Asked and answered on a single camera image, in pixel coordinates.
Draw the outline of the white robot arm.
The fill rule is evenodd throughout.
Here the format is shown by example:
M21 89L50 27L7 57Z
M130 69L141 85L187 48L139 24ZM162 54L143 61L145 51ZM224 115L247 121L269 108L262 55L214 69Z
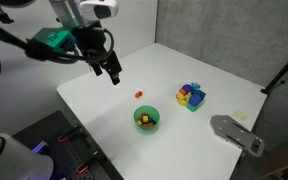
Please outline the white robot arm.
M59 64L86 62L96 75L107 72L113 84L120 82L122 67L113 46L112 33L101 25L116 16L116 0L49 0L61 23L43 28L25 41L0 27L0 41L24 50L27 57ZM9 23L1 12L0 22ZM51 157L27 148L6 133L0 133L0 180L50 180L55 169Z

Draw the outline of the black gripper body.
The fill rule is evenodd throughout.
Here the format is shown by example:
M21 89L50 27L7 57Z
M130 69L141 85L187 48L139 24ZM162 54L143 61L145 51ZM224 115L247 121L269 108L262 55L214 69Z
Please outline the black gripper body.
M73 35L82 56L86 57L85 62L90 67L92 64L99 64L102 72L107 72L107 60L115 52L112 33L103 28L99 21L95 21L87 27L75 28Z

